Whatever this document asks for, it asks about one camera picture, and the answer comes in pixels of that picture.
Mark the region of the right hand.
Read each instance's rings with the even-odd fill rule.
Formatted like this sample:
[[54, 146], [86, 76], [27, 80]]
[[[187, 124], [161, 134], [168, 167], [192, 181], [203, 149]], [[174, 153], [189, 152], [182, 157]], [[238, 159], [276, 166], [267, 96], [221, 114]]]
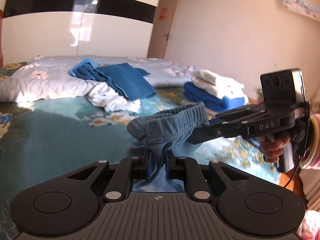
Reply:
[[295, 126], [280, 132], [274, 136], [274, 141], [267, 139], [265, 135], [260, 136], [259, 150], [264, 155], [264, 160], [268, 163], [276, 163], [284, 155], [285, 146], [291, 144], [292, 153], [297, 153], [305, 144], [307, 133], [306, 123], [297, 120]]

